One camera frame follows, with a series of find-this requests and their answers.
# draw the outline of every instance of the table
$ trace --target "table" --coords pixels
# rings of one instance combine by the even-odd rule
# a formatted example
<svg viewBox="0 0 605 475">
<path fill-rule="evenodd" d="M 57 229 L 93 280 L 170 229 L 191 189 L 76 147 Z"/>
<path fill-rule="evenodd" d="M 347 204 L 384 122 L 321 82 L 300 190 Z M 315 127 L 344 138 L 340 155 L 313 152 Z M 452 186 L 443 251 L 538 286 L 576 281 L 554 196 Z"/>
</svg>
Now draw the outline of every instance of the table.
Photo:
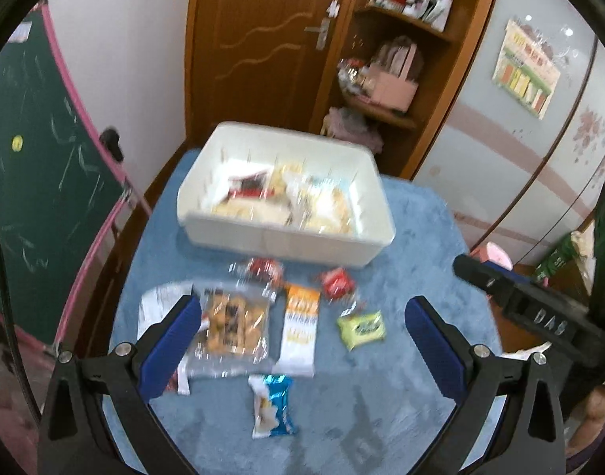
<svg viewBox="0 0 605 475">
<path fill-rule="evenodd" d="M 195 276 L 228 277 L 242 255 L 197 247 L 177 222 L 177 191 L 198 155 L 185 154 L 149 219 L 124 284 L 110 347 L 137 340 L 142 294 L 162 283 Z M 352 352 L 342 344 L 338 309 L 321 308 L 316 376 L 297 378 L 291 388 L 295 436 L 252 439 L 253 393 L 246 377 L 199 379 L 191 395 L 165 394 L 152 407 L 170 437 L 202 475 L 405 474 L 421 457 L 453 409 L 434 384 L 403 325 L 406 301 L 425 295 L 441 316 L 472 344 L 500 354 L 501 345 L 485 296 L 452 273 L 453 258 L 466 252 L 445 203 L 430 189 L 383 177 L 396 238 L 368 266 L 351 270 L 369 309 L 380 309 L 387 327 L 383 342 Z M 309 285 L 325 266 L 286 262 L 287 279 Z M 270 314 L 270 354 L 278 358 L 284 299 Z M 484 452 L 502 402 L 467 464 Z M 104 411 L 127 464 L 144 471 L 110 399 Z"/>
</svg>

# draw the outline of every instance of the door handle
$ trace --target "door handle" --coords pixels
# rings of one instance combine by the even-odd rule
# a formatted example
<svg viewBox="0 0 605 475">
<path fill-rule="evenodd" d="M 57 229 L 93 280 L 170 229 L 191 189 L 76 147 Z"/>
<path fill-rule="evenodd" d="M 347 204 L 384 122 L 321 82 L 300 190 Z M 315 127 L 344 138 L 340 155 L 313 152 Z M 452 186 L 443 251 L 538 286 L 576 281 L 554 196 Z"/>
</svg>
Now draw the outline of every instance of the door handle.
<svg viewBox="0 0 605 475">
<path fill-rule="evenodd" d="M 329 37 L 329 29 L 331 28 L 331 18 L 326 17 L 322 20 L 319 27 L 305 27 L 305 32 L 317 33 L 316 50 L 322 51 L 326 46 L 327 37 Z"/>
</svg>

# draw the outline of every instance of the white wall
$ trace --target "white wall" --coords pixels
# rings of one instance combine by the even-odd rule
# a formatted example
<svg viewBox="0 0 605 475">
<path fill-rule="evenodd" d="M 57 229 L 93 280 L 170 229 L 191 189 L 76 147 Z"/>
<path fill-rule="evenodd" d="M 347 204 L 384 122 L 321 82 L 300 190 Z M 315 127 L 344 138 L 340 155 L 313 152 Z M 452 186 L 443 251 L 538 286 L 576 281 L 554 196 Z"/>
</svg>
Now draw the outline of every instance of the white wall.
<svg viewBox="0 0 605 475">
<path fill-rule="evenodd" d="M 188 0 L 49 0 L 70 75 L 98 131 L 120 132 L 143 192 L 185 138 Z"/>
</svg>

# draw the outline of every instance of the white plastic bin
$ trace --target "white plastic bin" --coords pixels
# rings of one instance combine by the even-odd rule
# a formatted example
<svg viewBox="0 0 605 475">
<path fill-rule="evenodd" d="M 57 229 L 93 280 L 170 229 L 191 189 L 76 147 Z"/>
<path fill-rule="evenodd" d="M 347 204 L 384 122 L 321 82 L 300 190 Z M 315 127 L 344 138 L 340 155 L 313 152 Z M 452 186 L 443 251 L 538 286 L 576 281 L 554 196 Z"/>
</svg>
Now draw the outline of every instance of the white plastic bin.
<svg viewBox="0 0 605 475">
<path fill-rule="evenodd" d="M 305 173 L 351 181 L 355 236 L 316 234 L 213 215 L 217 181 L 229 166 L 302 163 Z M 177 196 L 177 218 L 196 244 L 241 253 L 343 266 L 365 266 L 395 237 L 379 172 L 367 148 L 309 133 L 221 123 L 190 168 Z"/>
</svg>

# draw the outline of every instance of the yellow magnet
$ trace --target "yellow magnet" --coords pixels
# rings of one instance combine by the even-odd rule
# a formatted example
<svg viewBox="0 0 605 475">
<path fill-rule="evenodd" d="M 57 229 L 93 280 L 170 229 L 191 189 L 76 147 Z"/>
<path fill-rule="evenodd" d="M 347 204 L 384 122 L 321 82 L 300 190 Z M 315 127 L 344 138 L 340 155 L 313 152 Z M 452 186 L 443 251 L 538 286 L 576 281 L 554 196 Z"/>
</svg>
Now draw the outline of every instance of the yellow magnet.
<svg viewBox="0 0 605 475">
<path fill-rule="evenodd" d="M 12 151 L 20 152 L 21 148 L 23 148 L 23 138 L 20 135 L 15 135 L 12 138 Z"/>
</svg>

